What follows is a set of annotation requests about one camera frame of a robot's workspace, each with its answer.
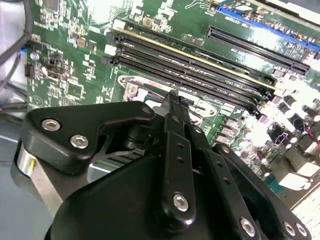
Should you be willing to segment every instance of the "silver screw head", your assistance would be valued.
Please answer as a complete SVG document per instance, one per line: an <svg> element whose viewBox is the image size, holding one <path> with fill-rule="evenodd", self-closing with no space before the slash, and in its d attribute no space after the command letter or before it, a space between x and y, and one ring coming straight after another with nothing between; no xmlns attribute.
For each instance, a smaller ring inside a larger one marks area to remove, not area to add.
<svg viewBox="0 0 320 240"><path fill-rule="evenodd" d="M256 235L256 230L255 230L254 226L252 225L252 223L248 219L242 217L240 219L240 224L241 224L242 229L250 237L254 237Z"/></svg>
<svg viewBox="0 0 320 240"><path fill-rule="evenodd" d="M70 143L77 149L85 149L89 146L89 141L85 136L74 135L70 139Z"/></svg>
<svg viewBox="0 0 320 240"><path fill-rule="evenodd" d="M138 92L138 89L137 89L136 87L134 87L134 86L128 87L128 93L129 93L130 95L136 95L137 92Z"/></svg>
<svg viewBox="0 0 320 240"><path fill-rule="evenodd" d="M146 107L146 106L142 107L142 111L144 111L146 114L150 114L151 113L150 109L148 107Z"/></svg>
<svg viewBox="0 0 320 240"><path fill-rule="evenodd" d="M54 119L45 119L42 121L41 126L44 130L54 132L58 131L61 128L60 123Z"/></svg>
<svg viewBox="0 0 320 240"><path fill-rule="evenodd" d="M33 61L39 61L40 56L39 56L38 53L36 53L35 51L33 51L33 52L30 53L30 58L31 58Z"/></svg>
<svg viewBox="0 0 320 240"><path fill-rule="evenodd" d="M173 204L181 212L186 212L189 209L188 200L179 193L173 195Z"/></svg>
<svg viewBox="0 0 320 240"><path fill-rule="evenodd" d="M229 148L227 148L226 146L222 146L222 150L225 152L225 153L230 153L230 151L229 151Z"/></svg>
<svg viewBox="0 0 320 240"><path fill-rule="evenodd" d="M198 126L194 126L193 128L198 134L200 134L202 132L201 128Z"/></svg>
<svg viewBox="0 0 320 240"><path fill-rule="evenodd" d="M284 225L285 230L286 230L291 236L295 236L295 235L296 235L296 232L295 232L294 228L293 228L289 223L287 223L286 221L284 221L284 222L283 222L283 225Z"/></svg>
<svg viewBox="0 0 320 240"><path fill-rule="evenodd" d="M298 228L299 232L302 234L302 236L306 237L308 235L307 231L304 229L303 226L301 226L301 224L296 223L295 225Z"/></svg>

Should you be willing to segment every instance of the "black metal bracket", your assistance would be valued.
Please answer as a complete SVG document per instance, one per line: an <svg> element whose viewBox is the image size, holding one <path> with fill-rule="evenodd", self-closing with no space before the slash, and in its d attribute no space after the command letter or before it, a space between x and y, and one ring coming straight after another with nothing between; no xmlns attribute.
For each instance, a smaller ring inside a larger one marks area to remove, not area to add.
<svg viewBox="0 0 320 240"><path fill-rule="evenodd" d="M27 152L57 170L69 175L81 174L87 170L108 135L128 126L147 124L155 117L152 109L139 101L40 108L26 115L21 141ZM57 121L58 130L52 130L50 125L43 126L44 120ZM88 146L74 147L71 144L73 136L85 137Z"/></svg>
<svg viewBox="0 0 320 240"><path fill-rule="evenodd" d="M203 131L191 124L188 103L177 92L170 92L161 107L165 116L156 116L142 102L28 113L21 134L24 152L16 157L18 167L26 159L23 173L34 184L32 171L50 169L54 175L42 174L63 201L48 234L52 240L106 234L112 239L311 239L303 223L228 146L211 148ZM43 125L44 120L55 124ZM80 145L72 143L75 135L85 136L85 147L83 138ZM71 189L54 188L59 178L82 179L96 158L137 147L146 150L145 156L71 195ZM134 227L123 229L124 222Z"/></svg>

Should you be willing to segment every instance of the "gray surface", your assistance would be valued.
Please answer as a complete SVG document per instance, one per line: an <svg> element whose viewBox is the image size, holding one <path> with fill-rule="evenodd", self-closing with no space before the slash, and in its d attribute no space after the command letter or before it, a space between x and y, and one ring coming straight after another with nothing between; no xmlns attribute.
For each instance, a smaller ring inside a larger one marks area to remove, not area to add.
<svg viewBox="0 0 320 240"><path fill-rule="evenodd" d="M9 48L22 34L25 25L25 12L22 3L7 3L0 0L0 53ZM4 65L0 66L0 80L11 69L16 56L11 57ZM19 88L27 89L27 79L24 76L24 64L27 62L26 54L21 55L20 65L13 74L11 82ZM17 102L15 94L8 90L0 91L0 104Z"/></svg>
<svg viewBox="0 0 320 240"><path fill-rule="evenodd" d="M19 129L0 123L0 135L18 139ZM0 138L0 161L12 161L17 144ZM10 167L0 165L0 239L43 240L52 217L43 202L12 181Z"/></svg>

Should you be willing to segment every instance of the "blue wire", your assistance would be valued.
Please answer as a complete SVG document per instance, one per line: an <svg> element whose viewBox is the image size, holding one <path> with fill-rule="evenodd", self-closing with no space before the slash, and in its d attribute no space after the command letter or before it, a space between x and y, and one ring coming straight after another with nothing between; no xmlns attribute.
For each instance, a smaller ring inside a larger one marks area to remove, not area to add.
<svg viewBox="0 0 320 240"><path fill-rule="evenodd" d="M26 53L27 51L28 51L28 49L26 49L26 48L21 49L21 50L18 52L18 56L20 57L21 54Z"/></svg>

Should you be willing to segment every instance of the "ram slot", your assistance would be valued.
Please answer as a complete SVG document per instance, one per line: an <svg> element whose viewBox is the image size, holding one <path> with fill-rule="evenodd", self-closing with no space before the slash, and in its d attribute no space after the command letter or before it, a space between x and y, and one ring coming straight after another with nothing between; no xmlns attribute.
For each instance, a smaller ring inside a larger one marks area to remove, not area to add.
<svg viewBox="0 0 320 240"><path fill-rule="evenodd" d="M248 81L244 78L241 78L239 76L233 75L231 73L222 71L218 68L214 68L212 66L208 66L205 63L191 60L183 55L179 55L177 53L168 51L166 49L163 49L158 46L154 46L148 42L141 41L139 39L128 37L124 40L122 44L126 44L126 46L131 47L132 49L136 49L136 47L147 49L148 51L152 50L155 51L158 54L158 57L163 59L164 61L171 59L173 63L183 63L185 67L189 70L200 70L204 73L207 73L208 75L217 76L218 78L224 80L226 83L229 82L230 84L233 84L234 87L238 86L242 89L247 89L248 92L255 93L255 94L261 94L263 95L266 91L269 91L269 89L266 89L265 87L262 87L259 84L256 84L254 82Z"/></svg>
<svg viewBox="0 0 320 240"><path fill-rule="evenodd" d="M236 69L240 69L246 73L248 73L249 76L252 76L253 78L256 78L257 76L261 77L261 78L264 78L268 81L274 81L269 75L267 74L264 74L256 69L253 69L253 68L250 68L248 66L245 66L245 65L242 65L242 64L239 64L235 61L232 61L228 58L225 58L223 56L220 56L220 55L217 55L215 54L214 52L211 52L211 51L208 51L208 50L205 50L203 48L199 48L197 46L194 46L190 43L187 43L187 42L184 42L180 39L177 39L177 38L174 38L174 37L171 37L169 35L165 35L161 32L155 32L155 31L151 31L149 28L145 27L145 26L141 26L135 22L131 22L131 21L128 21L128 20L124 20L124 22L126 22L126 28L127 29L136 29L136 30L140 30L140 31L143 31L142 33L145 34L145 36L150 36L152 39L155 39L155 38L158 38L159 40L166 40L167 43L165 44L172 44L172 43L175 43L175 44L180 44L182 46L184 46L185 48L188 48L192 51L195 51L195 53L197 55L199 55L199 53L203 54L201 55L201 57L203 58L204 55L207 55L210 57L210 59L214 59L216 60L218 63L222 64L222 65L225 65L225 64L228 64L229 66L232 66Z"/></svg>
<svg viewBox="0 0 320 240"><path fill-rule="evenodd" d="M241 99L246 99L247 101L254 102L257 102L256 99L258 99L258 101L263 101L261 95L248 92L245 89L237 88L234 85L228 85L225 82L218 81L216 78L210 78L208 75L203 75L198 72L185 69L179 65L173 66L172 62L167 62L161 58L156 58L155 56L147 54L146 52L136 51L127 47L124 47L121 52L122 54L129 55L133 58L140 58L145 61L148 61L149 63L160 65L164 67L166 70L178 73L180 76L184 76L185 78L193 78L202 85L208 85L211 88L220 88L222 90L227 91L229 94L237 95L237 97Z"/></svg>
<svg viewBox="0 0 320 240"><path fill-rule="evenodd" d="M291 70L300 75L305 75L310 69L309 65L281 55L267 48L263 48L255 43L251 43L249 41L241 39L235 35L232 35L213 26L209 27L207 37L230 48L237 49L246 54L256 56L277 67Z"/></svg>
<svg viewBox="0 0 320 240"><path fill-rule="evenodd" d="M138 71L154 75L157 78L164 80L167 83L173 84L176 87L181 86L185 89L189 89L209 98L220 100L223 103L228 103L238 106L242 109L246 109L249 112L255 111L257 109L256 104L254 104L253 102L242 98L237 98L237 96L235 96L233 93L227 92L224 89L212 87L209 84L201 85L200 83L197 83L196 79L190 77L184 78L176 72L165 71L154 65L152 66L143 63L143 59L137 59L135 57L130 57L129 55L122 55L119 58L119 63L124 66L137 69Z"/></svg>

